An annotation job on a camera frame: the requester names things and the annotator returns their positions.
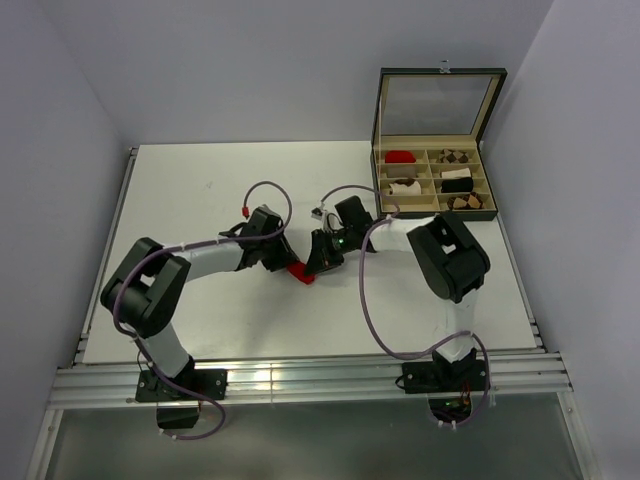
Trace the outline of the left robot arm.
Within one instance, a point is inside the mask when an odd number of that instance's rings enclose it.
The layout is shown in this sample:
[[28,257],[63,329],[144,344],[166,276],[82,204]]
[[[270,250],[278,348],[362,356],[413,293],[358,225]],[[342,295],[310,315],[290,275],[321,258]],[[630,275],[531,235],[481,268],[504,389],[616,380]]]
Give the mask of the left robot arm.
[[171,324],[184,286],[193,280],[251,268],[286,270],[302,278],[305,265],[282,231],[282,218],[263,205],[215,241],[194,249],[174,250],[148,238],[131,247],[100,295],[100,303],[117,316],[118,325],[140,342],[161,372],[159,388],[183,399],[195,386],[195,362]]

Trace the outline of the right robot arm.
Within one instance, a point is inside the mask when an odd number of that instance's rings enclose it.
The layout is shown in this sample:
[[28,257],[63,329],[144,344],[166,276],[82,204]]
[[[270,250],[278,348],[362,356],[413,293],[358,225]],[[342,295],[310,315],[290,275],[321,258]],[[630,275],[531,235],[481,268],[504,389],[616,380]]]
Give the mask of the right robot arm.
[[[432,354],[435,383],[452,390],[468,374],[463,360],[474,351],[483,351],[474,332],[475,307],[479,289],[484,285],[491,264],[488,254],[458,215],[445,212],[422,219],[398,219],[389,215],[374,220],[358,196],[335,205],[341,227],[334,229],[329,212],[319,206],[312,216],[322,227],[311,232],[311,250],[303,275],[333,270],[344,263],[344,256],[357,251],[358,292],[366,325],[377,345],[399,360],[418,360]],[[403,252],[414,256],[430,291],[443,303],[444,318],[437,326],[443,338],[420,352],[395,352],[375,329],[365,294],[365,260],[367,253]]]

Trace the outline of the red sock white pattern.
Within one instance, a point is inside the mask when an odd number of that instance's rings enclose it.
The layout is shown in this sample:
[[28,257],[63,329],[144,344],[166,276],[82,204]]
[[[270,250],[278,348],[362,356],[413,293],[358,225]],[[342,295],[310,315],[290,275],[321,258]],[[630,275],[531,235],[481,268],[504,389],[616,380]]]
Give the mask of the red sock white pattern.
[[314,274],[306,273],[306,265],[300,261],[289,264],[286,269],[294,278],[305,285],[311,285],[316,279]]

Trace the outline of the beige sock brown toe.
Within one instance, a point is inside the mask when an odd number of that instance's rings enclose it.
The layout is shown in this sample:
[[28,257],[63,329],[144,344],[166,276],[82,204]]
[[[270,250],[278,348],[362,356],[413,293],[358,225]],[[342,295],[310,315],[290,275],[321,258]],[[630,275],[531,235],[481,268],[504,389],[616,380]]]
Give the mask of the beige sock brown toe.
[[417,196],[422,194],[422,187],[415,179],[402,179],[389,185],[391,196]]

